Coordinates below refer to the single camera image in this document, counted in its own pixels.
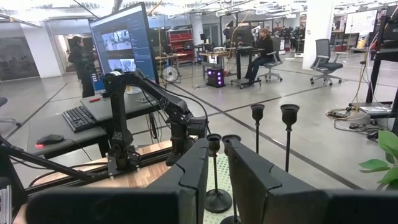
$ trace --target gray office chair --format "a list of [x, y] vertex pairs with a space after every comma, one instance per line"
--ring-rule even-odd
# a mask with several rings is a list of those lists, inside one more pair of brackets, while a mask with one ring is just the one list
[[[0, 108], [8, 102], [7, 98], [0, 97]], [[12, 118], [0, 118], [0, 123], [14, 123], [16, 126], [20, 127], [21, 124]]]
[[342, 63], [336, 63], [338, 57], [340, 54], [345, 54], [345, 52], [336, 52], [336, 58], [333, 62], [329, 62], [330, 59], [330, 41], [329, 39], [319, 39], [316, 40], [317, 42], [317, 57], [315, 61], [313, 62], [311, 69], [314, 71], [322, 72], [322, 75], [315, 75], [310, 79], [311, 84], [315, 80], [323, 78], [323, 81], [329, 81], [329, 85], [332, 86], [333, 82], [331, 81], [331, 78], [337, 78], [338, 83], [341, 83], [341, 78], [336, 77], [333, 75], [329, 75], [333, 72], [335, 72], [337, 69], [343, 68]]
[[271, 77], [277, 77], [280, 81], [282, 81], [282, 77], [278, 73], [271, 72], [271, 68], [278, 66], [283, 63], [283, 61], [279, 57], [279, 48], [280, 48], [280, 38], [273, 38], [272, 43], [274, 44], [274, 51], [268, 53], [267, 55], [272, 55], [274, 60], [272, 62], [264, 64], [264, 67], [269, 69], [268, 73], [259, 75], [259, 77], [265, 77], [266, 82], [271, 81]]

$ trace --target workbench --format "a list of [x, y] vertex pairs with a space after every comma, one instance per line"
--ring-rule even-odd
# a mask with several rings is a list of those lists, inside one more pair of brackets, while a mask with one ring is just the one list
[[[171, 141], [164, 141], [158, 144], [153, 144], [150, 146], [137, 149], [137, 152], [141, 155], [145, 155], [171, 146], [172, 146]], [[107, 158], [102, 158], [92, 162], [88, 162], [87, 164], [97, 163], [97, 162], [107, 162], [107, 161], [108, 161]], [[86, 167], [80, 167], [79, 169], [82, 171], [89, 171], [99, 167], [101, 166], [86, 166]], [[84, 187], [119, 187], [119, 188], [147, 187], [149, 184], [151, 184], [153, 181], [155, 181], [161, 175], [163, 175], [166, 171], [168, 171], [168, 169], [169, 167], [167, 167], [165, 161], [163, 161], [150, 166], [140, 168], [139, 170], [133, 171], [128, 174], [116, 176], [114, 179], [108, 178], [100, 180], [92, 184], [88, 184]], [[35, 185], [44, 184], [53, 180], [61, 179], [63, 177], [66, 177], [66, 175], [61, 173], [52, 174], [44, 177], [43, 179], [38, 180], [35, 183]], [[20, 208], [13, 224], [26, 224], [25, 221], [26, 205], [27, 204], [23, 205]]]

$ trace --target whiteboard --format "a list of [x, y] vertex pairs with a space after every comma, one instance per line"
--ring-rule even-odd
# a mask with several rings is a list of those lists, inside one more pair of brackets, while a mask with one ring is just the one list
[[369, 34], [370, 32], [373, 32], [376, 16], [377, 10], [347, 14], [345, 33]]

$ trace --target black candle holder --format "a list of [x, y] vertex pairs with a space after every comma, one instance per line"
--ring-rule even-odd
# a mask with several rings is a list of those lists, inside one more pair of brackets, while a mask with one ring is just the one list
[[[237, 140], [237, 141], [241, 141], [241, 137], [235, 134], [229, 134], [229, 135], [225, 135], [222, 138], [222, 141], [224, 143], [224, 152], [226, 155], [228, 155], [228, 151], [230, 149], [230, 147], [232, 147], [232, 145], [230, 144], [230, 140]], [[233, 208], [234, 208], [234, 215], [228, 216], [226, 218], [223, 219], [223, 221], [221, 221], [221, 224], [241, 224], [241, 217], [238, 216], [238, 213], [236, 211], [236, 201], [235, 198], [232, 199], [233, 202]]]
[[286, 124], [287, 140], [286, 140], [286, 161], [285, 171], [289, 172], [289, 157], [290, 157], [290, 133], [292, 132], [292, 125], [297, 121], [297, 112], [300, 107], [293, 104], [286, 104], [280, 106], [282, 110], [282, 121]]
[[232, 198], [230, 194], [218, 188], [217, 183], [217, 152], [220, 149], [221, 136], [219, 134], [207, 135], [209, 148], [209, 156], [214, 161], [214, 181], [215, 188], [206, 192], [205, 209], [212, 213], [223, 213], [232, 206]]
[[260, 126], [260, 120], [263, 117], [263, 112], [264, 112], [264, 105], [261, 104], [253, 104], [250, 106], [251, 111], [252, 111], [252, 118], [256, 121], [256, 153], [259, 153], [259, 126]]

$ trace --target person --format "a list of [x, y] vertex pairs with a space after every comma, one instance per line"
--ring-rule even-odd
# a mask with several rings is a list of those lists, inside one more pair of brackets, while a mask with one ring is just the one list
[[252, 61], [251, 66], [248, 67], [245, 78], [254, 81], [259, 71], [259, 67], [265, 63], [273, 61], [272, 55], [267, 55], [274, 51], [274, 44], [272, 43], [271, 35], [267, 29], [261, 29], [260, 38], [257, 41], [257, 48], [264, 49], [260, 52], [260, 57]]
[[72, 38], [71, 50], [68, 61], [73, 63], [78, 78], [83, 85], [82, 97], [94, 96], [94, 87], [90, 79], [90, 60], [85, 52], [83, 38], [75, 36]]

